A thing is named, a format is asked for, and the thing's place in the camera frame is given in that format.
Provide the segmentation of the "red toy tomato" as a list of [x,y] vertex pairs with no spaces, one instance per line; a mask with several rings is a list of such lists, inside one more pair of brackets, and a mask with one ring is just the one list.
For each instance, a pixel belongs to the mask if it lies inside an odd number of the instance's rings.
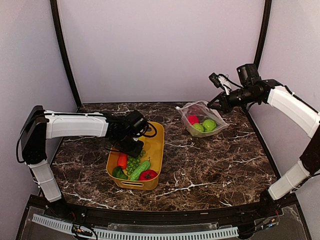
[[158,176],[158,173],[152,169],[143,171],[139,176],[139,181],[149,181]]

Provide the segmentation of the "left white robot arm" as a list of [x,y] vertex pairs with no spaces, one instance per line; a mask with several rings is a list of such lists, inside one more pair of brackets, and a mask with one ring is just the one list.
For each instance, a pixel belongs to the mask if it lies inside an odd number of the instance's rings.
[[115,151],[137,157],[144,143],[138,138],[149,128],[145,117],[137,110],[127,115],[111,113],[69,113],[44,110],[36,105],[30,112],[18,137],[15,154],[20,164],[26,164],[51,210],[60,218],[67,218],[70,206],[47,161],[46,141],[64,137],[106,138]]

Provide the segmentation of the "black front rail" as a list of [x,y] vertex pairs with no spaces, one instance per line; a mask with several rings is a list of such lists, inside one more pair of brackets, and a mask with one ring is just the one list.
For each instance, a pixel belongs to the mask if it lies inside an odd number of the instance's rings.
[[145,193],[125,190],[111,193],[100,202],[68,194],[67,200],[49,203],[35,196],[34,203],[54,217],[86,225],[106,226],[111,223],[173,225],[218,222],[252,225],[255,220],[283,213],[296,198],[287,195],[276,202],[261,201],[257,194],[236,191],[212,192],[209,188]]

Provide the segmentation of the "black frame post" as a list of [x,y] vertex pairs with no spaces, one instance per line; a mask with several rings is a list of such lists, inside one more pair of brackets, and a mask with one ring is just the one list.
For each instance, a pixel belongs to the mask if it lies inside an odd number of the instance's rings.
[[263,55],[263,50],[264,50],[264,46],[265,46],[265,41],[266,41],[268,26],[269,26],[269,20],[270,20],[270,15],[271,15],[271,8],[272,8],[272,0],[265,0],[263,14],[262,14],[261,27],[260,27],[260,32],[259,32],[259,38],[258,38],[254,61],[253,61],[253,63],[255,64],[257,69],[260,66],[262,55]]
[[77,109],[79,109],[82,106],[82,101],[80,98],[80,94],[78,92],[76,82],[73,76],[69,56],[67,53],[67,48],[65,44],[65,39],[64,39],[64,34],[63,34],[63,29],[62,29],[62,24],[61,24],[61,19],[60,19],[60,13],[59,13],[59,7],[58,7],[58,1],[57,0],[50,0],[50,8],[51,8],[51,15],[52,15],[52,20],[53,20],[53,25],[54,25],[54,30],[55,30],[55,35],[60,51],[60,56],[62,59],[64,71],[68,80],[68,84],[74,99],[74,102],[76,104]]

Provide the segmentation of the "red toy apple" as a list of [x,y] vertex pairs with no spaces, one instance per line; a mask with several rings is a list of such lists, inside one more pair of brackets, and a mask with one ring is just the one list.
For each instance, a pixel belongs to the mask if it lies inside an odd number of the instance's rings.
[[199,123],[200,123],[200,120],[199,120],[199,118],[198,118],[196,115],[189,115],[189,116],[187,117],[187,119],[188,119],[188,121],[189,121],[189,123],[190,123],[191,125],[199,124]]

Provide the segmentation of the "green toy cabbage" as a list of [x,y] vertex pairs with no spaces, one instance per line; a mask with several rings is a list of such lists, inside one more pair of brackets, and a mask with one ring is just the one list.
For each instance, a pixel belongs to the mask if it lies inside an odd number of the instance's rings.
[[206,119],[202,122],[202,126],[205,132],[212,132],[216,129],[217,124],[212,119]]

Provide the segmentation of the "right black frame post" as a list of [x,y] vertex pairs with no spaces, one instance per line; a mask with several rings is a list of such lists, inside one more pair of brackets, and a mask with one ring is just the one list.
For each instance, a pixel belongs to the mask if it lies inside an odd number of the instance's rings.
[[269,20],[270,20],[270,15],[271,15],[271,8],[272,8],[272,0],[265,0],[263,14],[262,14],[261,27],[260,27],[260,32],[259,32],[259,38],[258,38],[254,61],[253,61],[253,63],[255,64],[257,69],[260,66],[262,55],[263,55],[263,50],[264,50],[264,46],[265,46],[265,41],[266,41],[268,26],[269,26]]

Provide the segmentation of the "green toy grapes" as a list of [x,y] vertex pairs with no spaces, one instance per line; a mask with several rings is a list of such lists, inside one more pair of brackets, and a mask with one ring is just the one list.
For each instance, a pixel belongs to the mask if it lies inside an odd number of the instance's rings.
[[133,171],[140,165],[142,157],[146,154],[146,151],[143,149],[137,157],[128,156],[126,174],[130,176]]

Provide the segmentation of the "clear zip top bag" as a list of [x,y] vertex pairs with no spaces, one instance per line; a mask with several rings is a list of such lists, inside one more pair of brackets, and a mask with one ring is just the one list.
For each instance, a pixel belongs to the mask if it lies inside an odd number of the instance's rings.
[[[186,130],[196,138],[205,138],[216,135],[222,130],[225,130],[229,127],[229,124],[226,123],[217,110],[213,110],[207,107],[207,101],[200,100],[194,102],[188,102],[184,106],[176,106],[175,109],[181,116],[181,121],[186,128]],[[204,120],[211,119],[216,122],[216,128],[211,132],[200,132],[196,130],[193,125],[188,121],[188,116],[197,116],[199,123],[202,124]]]

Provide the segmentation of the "green toy lettuce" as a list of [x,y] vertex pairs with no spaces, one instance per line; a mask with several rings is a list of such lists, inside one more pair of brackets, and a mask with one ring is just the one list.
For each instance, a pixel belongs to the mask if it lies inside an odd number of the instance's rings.
[[204,132],[205,131],[205,129],[204,129],[204,127],[203,127],[203,125],[202,124],[200,124],[200,123],[194,123],[193,125],[192,125],[196,130],[198,130],[199,132]]

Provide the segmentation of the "yellow plastic basket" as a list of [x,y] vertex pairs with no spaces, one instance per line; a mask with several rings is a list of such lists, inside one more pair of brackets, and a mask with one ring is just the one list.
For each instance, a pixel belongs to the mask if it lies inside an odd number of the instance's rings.
[[140,137],[144,143],[137,157],[112,151],[109,154],[106,171],[116,185],[124,189],[151,191],[158,186],[164,155],[164,127],[151,122],[152,130]]

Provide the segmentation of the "green toy cucumber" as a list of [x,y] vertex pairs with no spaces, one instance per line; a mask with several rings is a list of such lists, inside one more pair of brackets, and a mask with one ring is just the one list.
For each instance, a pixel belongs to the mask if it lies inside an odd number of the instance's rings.
[[149,160],[143,161],[131,174],[130,181],[137,181],[142,172],[149,170],[151,163]]

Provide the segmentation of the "left black frame post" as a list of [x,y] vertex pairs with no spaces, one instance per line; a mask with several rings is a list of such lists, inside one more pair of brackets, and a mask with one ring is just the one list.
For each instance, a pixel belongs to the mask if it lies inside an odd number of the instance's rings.
[[62,59],[64,71],[68,80],[68,84],[74,99],[74,102],[76,104],[77,109],[79,109],[82,106],[82,101],[80,98],[80,94],[78,92],[76,82],[73,76],[69,56],[67,53],[67,48],[65,44],[65,39],[64,39],[64,34],[63,34],[63,29],[62,29],[62,24],[61,24],[61,19],[60,19],[60,13],[59,13],[59,7],[58,7],[58,1],[57,0],[50,0],[50,8],[51,8],[51,15],[52,15],[52,20],[53,20],[53,25],[54,25],[54,30],[55,30],[55,35],[60,51],[60,56]]

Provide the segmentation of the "orange toy carrot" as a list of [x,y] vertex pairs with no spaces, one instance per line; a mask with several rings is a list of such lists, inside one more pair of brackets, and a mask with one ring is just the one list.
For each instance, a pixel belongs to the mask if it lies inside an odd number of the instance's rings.
[[117,166],[125,170],[128,166],[128,155],[125,153],[120,153],[117,159]]

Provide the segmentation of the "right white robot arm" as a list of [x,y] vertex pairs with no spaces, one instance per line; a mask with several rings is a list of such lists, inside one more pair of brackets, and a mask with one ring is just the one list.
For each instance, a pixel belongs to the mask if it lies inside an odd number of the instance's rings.
[[320,114],[297,99],[293,92],[274,79],[255,78],[252,84],[232,90],[220,76],[211,78],[216,88],[223,91],[212,99],[207,107],[229,113],[234,107],[250,103],[265,103],[278,110],[295,123],[310,139],[304,152],[281,178],[266,191],[267,196],[255,205],[255,213],[266,217],[280,200],[308,179],[320,173]]

